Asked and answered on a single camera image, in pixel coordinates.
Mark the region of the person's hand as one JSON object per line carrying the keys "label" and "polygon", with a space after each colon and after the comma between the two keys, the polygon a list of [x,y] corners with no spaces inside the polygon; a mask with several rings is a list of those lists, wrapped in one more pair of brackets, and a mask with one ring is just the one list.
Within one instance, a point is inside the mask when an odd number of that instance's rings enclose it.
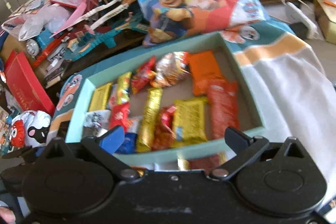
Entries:
{"label": "person's hand", "polygon": [[15,214],[8,207],[0,207],[0,216],[1,219],[5,221],[5,223],[15,223],[16,221]]}

